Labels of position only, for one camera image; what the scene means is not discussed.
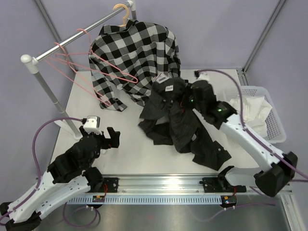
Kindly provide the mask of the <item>pink wire hanger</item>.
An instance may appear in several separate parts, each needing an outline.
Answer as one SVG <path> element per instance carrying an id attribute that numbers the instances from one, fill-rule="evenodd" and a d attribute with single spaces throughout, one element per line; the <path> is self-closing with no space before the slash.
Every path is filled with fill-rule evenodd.
<path id="1" fill-rule="evenodd" d="M 111 67 L 115 68 L 115 69 L 116 69 L 118 72 L 120 72 L 122 75 L 131 77 L 133 80 L 128 80 L 128 79 L 123 78 L 123 77 L 118 77 L 118 76 L 115 76 L 115 75 L 111 75 L 111 74 L 107 74 L 107 73 L 104 73 L 104 72 L 99 71 L 99 73 L 101 73 L 101 74 L 104 74 L 104 75 L 107 75 L 107 76 L 111 76 L 111 77 L 115 77 L 115 78 L 118 78 L 118 79 L 123 80 L 123 81 L 126 81 L 126 82 L 131 82 L 131 83 L 138 83 L 138 82 L 139 82 L 139 80 L 138 80 L 135 76 L 133 76 L 133 75 L 131 75 L 131 74 L 129 74 L 129 73 L 125 73 L 124 71 L 122 71 L 122 70 L 121 70 L 120 68 L 118 68 L 117 66 L 111 64 L 110 62 L 106 61 L 105 59 L 103 59 L 103 58 L 101 58 L 100 56 L 98 56 L 97 54 L 95 54 L 94 51 L 93 51 L 93 49 L 92 49 L 91 36 L 90 36 L 89 32 L 87 32 L 86 30 L 81 29 L 81 28 L 78 28 L 78 29 L 77 29 L 77 32 L 84 32 L 84 33 L 88 36 L 90 48 L 89 48 L 89 52 L 88 52 L 88 53 L 82 53 L 82 52 L 80 52 L 80 53 L 76 53 L 76 55 L 82 55 L 82 54 L 93 55 L 93 56 L 95 56 L 97 59 L 99 59 L 99 60 L 103 61 L 104 63 L 110 65 Z"/>
<path id="2" fill-rule="evenodd" d="M 49 58 L 49 60 L 58 62 L 60 64 L 66 64 L 72 71 L 73 73 L 80 77 L 84 83 L 86 83 L 87 86 L 89 86 L 92 90 L 88 90 L 87 88 L 83 87 L 81 84 L 77 83 L 75 79 L 70 78 L 68 75 L 66 75 L 64 72 L 62 72 L 59 68 L 57 68 L 54 64 L 52 64 L 50 61 L 45 61 L 48 65 L 50 65 L 52 68 L 54 68 L 57 72 L 59 72 L 62 76 L 66 77 L 68 80 L 70 80 L 74 85 L 77 85 L 78 87 L 80 87 L 82 90 L 84 90 L 85 92 L 87 92 L 88 94 L 90 94 L 92 97 L 94 97 L 95 99 L 97 99 L 99 102 L 103 103 L 106 106 L 111 106 L 111 102 L 110 100 L 106 97 L 101 95 L 100 93 L 98 93 L 92 84 L 90 84 L 80 73 L 78 73 L 78 71 L 76 71 L 72 65 L 70 64 L 69 60 L 68 60 L 68 56 L 69 54 L 65 51 L 64 47 L 60 45 L 60 43 L 58 42 L 54 42 L 55 45 L 58 45 L 58 47 L 63 51 L 63 53 L 57 53 L 55 56 L 57 55 L 63 55 L 65 57 L 65 61 L 60 61 L 56 58 Z"/>

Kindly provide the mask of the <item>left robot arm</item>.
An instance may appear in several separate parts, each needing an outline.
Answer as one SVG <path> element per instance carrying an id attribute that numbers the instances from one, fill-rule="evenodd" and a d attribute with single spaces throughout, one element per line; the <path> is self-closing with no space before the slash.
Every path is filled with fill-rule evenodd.
<path id="1" fill-rule="evenodd" d="M 32 186 L 14 202 L 0 205 L 1 217 L 8 217 L 4 227 L 8 231 L 32 231 L 43 219 L 59 206 L 79 194 L 98 192 L 104 187 L 100 170 L 93 167 L 101 150 L 118 148 L 120 132 L 108 127 L 110 135 L 85 134 L 64 154 L 55 158 L 41 177 L 38 185 Z"/>

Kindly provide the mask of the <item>black pinstripe shirt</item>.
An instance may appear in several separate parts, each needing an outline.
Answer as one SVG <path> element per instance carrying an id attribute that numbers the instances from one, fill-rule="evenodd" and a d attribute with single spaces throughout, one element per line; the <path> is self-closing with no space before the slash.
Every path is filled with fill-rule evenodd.
<path id="1" fill-rule="evenodd" d="M 138 126 L 154 145 L 171 145 L 180 154 L 192 153 L 194 163 L 218 171 L 231 155 L 211 139 L 193 110 L 182 106 L 187 87 L 179 77 L 158 75 Z"/>

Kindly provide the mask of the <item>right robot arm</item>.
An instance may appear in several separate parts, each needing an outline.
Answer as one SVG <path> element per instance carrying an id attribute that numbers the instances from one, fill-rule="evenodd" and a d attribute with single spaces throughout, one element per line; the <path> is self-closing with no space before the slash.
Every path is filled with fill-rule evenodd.
<path id="1" fill-rule="evenodd" d="M 195 109 L 207 123 L 233 138 L 258 164 L 257 168 L 225 168 L 218 175 L 221 190 L 257 187 L 265 195 L 275 197 L 294 178 L 298 157 L 293 152 L 284 153 L 244 125 L 230 104 L 216 99 L 212 85 L 206 80 L 189 83 L 181 104 Z"/>

